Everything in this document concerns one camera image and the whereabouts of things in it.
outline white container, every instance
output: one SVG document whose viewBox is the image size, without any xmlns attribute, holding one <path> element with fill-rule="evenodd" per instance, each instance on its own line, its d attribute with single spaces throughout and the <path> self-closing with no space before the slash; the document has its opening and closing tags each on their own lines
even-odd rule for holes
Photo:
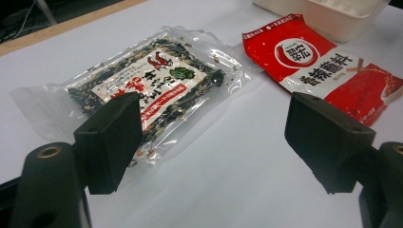
<svg viewBox="0 0 403 228">
<path fill-rule="evenodd" d="M 280 16 L 302 14 L 305 22 L 329 39 L 347 42 L 365 29 L 391 0 L 253 0 Z"/>
</svg>

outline packaged dried seaweed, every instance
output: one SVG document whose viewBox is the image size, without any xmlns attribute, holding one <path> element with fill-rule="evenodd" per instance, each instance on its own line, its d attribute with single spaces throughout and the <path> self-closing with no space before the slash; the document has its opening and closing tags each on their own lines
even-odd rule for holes
<svg viewBox="0 0 403 228">
<path fill-rule="evenodd" d="M 243 57 L 212 33 L 164 27 L 104 63 L 60 85 L 19 88 L 11 92 L 40 136 L 49 141 L 66 137 L 112 98 L 140 94 L 144 137 L 135 159 L 155 162 L 178 140 L 179 126 L 205 104 L 217 104 L 250 78 Z M 22 103 L 34 102 L 35 118 Z"/>
</svg>

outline chili pepper illustration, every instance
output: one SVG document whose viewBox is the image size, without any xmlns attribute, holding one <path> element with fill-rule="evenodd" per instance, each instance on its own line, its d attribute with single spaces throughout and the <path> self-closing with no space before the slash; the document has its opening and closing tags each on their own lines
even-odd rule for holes
<svg viewBox="0 0 403 228">
<path fill-rule="evenodd" d="M 166 60 L 160 55 L 161 53 L 159 51 L 155 52 L 155 58 L 157 59 L 158 62 L 160 62 L 161 65 L 163 66 L 171 66 L 172 65 L 172 60 Z"/>
<path fill-rule="evenodd" d="M 153 59 L 152 59 L 150 56 L 148 56 L 147 62 L 148 62 L 149 64 L 151 64 L 152 66 L 154 66 L 155 69 L 160 70 L 161 65 L 160 65 L 159 63 L 153 61 Z"/>
<path fill-rule="evenodd" d="M 317 51 L 315 51 L 313 48 L 311 48 L 313 51 L 313 56 L 311 58 L 311 60 L 309 60 L 306 63 L 297 63 L 295 61 L 290 60 L 286 55 L 285 55 L 285 51 L 284 48 L 282 46 L 278 46 L 276 47 L 276 56 L 278 57 L 278 60 L 287 65 L 288 67 L 309 67 L 312 64 L 314 64 L 317 61 L 318 58 L 318 54 Z"/>
</svg>

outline red and white package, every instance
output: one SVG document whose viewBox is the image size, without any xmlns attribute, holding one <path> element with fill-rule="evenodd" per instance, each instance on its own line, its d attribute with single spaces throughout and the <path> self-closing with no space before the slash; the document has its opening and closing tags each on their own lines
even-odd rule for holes
<svg viewBox="0 0 403 228">
<path fill-rule="evenodd" d="M 290 92 L 338 107 L 367 126 L 403 93 L 403 80 L 338 48 L 300 14 L 243 33 L 246 54 Z"/>
</svg>

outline food package label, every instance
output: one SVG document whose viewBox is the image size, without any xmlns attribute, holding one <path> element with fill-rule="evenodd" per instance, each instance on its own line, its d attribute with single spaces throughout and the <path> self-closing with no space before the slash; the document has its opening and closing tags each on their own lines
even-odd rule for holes
<svg viewBox="0 0 403 228">
<path fill-rule="evenodd" d="M 366 125 L 403 93 L 403 80 L 333 44 L 300 14 L 243 34 L 247 55 L 290 92 L 315 95 Z"/>
<path fill-rule="evenodd" d="M 139 92 L 143 129 L 146 129 L 205 75 L 157 48 L 91 90 L 105 102 L 127 92 Z"/>
</svg>

